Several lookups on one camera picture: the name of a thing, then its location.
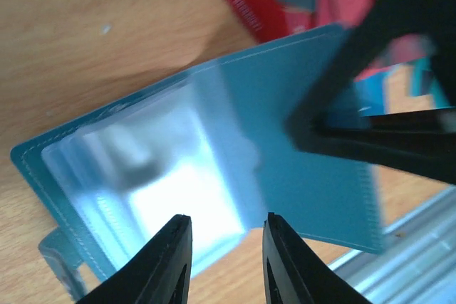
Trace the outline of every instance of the teal card holder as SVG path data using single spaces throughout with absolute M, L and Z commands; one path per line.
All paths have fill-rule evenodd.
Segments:
M 192 216 L 192 275 L 231 251 L 251 229 L 262 227 L 270 211 L 282 215 L 301 237 L 380 253 L 383 235 L 372 166 L 298 152 L 284 131 L 286 116 L 320 76 L 347 33 L 341 26 L 330 25 L 214 59 L 13 148 L 13 163 L 57 221 L 58 234 L 64 237 L 60 241 L 66 241 L 59 243 L 55 242 L 59 239 L 47 237 L 42 245 L 46 248 L 41 248 L 43 255 L 59 250 L 62 263 L 70 271 L 83 261 L 104 281 L 153 236 L 154 228 L 147 224 L 138 228 L 138 220 L 141 224 L 149 220 L 162 226 L 176 208 L 183 212 L 174 214 Z M 369 115 L 382 114 L 381 99 L 359 96 L 362 89 L 361 85 L 352 85 L 337 99 L 331 108 L 331 125 L 366 125 L 360 110 L 367 106 Z M 166 119 L 166 115 L 171 115 L 171 119 Z M 99 162 L 105 150 L 96 152 L 105 149 L 107 143 L 93 143 L 94 137 L 102 136 L 100 132 L 105 134 L 113 125 L 118 129 L 119 122 L 122 132 L 127 132 L 122 148 L 127 150 L 126 155 L 138 156 L 146 149 L 128 147 L 131 137 L 157 122 L 166 122 L 166 127 L 173 130 L 179 124 L 180 133 L 173 131 L 172 135 L 179 137 L 179 142 L 194 144 L 199 166 L 183 164 L 183 152 L 175 165 L 181 165 L 180 172 L 185 167 L 187 171 L 194 170 L 186 177 L 198 187 L 192 187 L 192 181 L 186 179 L 172 183 L 165 192 L 158 184 L 168 182 L 166 175 L 176 167 L 167 164 L 160 166 L 160 172 L 166 169 L 168 173 L 153 180 L 149 179 L 151 169 L 147 169 L 149 178 L 141 181 L 142 197 L 136 201 L 122 197 L 119 189 L 139 189 L 132 181 L 144 177 L 144 172 L 132 173 L 131 168 L 114 168 L 113 172 L 111 168 L 107 177 L 102 168 L 105 165 Z M 151 138 L 154 132 L 161 132 L 165 138 L 167 134 L 162 131 L 155 125 L 141 139 L 155 139 Z M 191 140 L 185 136 L 189 132 L 193 132 Z M 188 156 L 196 156 L 187 147 L 180 151 L 184 150 Z M 211 157 L 202 159 L 207 153 Z M 204 173 L 201 181 L 195 170 L 209 164 L 214 171 Z M 216 184 L 213 192 L 200 189 L 208 184 Z M 141 209 L 143 215 L 139 219 L 132 208 L 144 203 L 148 209 Z M 128 215 L 129 221 L 123 219 Z M 55 263 L 50 266 L 61 278 L 62 268 Z

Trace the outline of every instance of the teal leather cover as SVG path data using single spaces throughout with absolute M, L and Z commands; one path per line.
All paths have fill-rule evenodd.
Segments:
M 382 228 L 371 166 L 298 152 L 283 129 L 287 114 L 320 76 L 346 35 L 338 25 L 325 26 L 203 63 L 24 142 L 12 150 L 11 159 L 103 281 L 116 270 L 43 163 L 41 151 L 79 127 L 185 78 L 195 82 L 219 78 L 243 132 L 259 151 L 256 179 L 267 210 L 282 215 L 303 237 L 381 252 Z M 331 109 L 333 124 L 364 125 L 359 114 L 363 106 L 352 85 Z

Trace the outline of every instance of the wooden table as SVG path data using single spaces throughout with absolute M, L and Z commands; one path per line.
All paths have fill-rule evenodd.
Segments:
M 56 224 L 9 150 L 166 75 L 254 44 L 223 0 L 0 0 L 0 303 L 70 303 L 37 250 Z M 393 108 L 423 105 L 388 84 Z M 385 221 L 444 184 L 380 170 Z M 325 260 L 344 248 L 311 245 Z M 90 287 L 97 281 L 87 269 Z M 193 280 L 190 303 L 263 303 L 261 231 Z

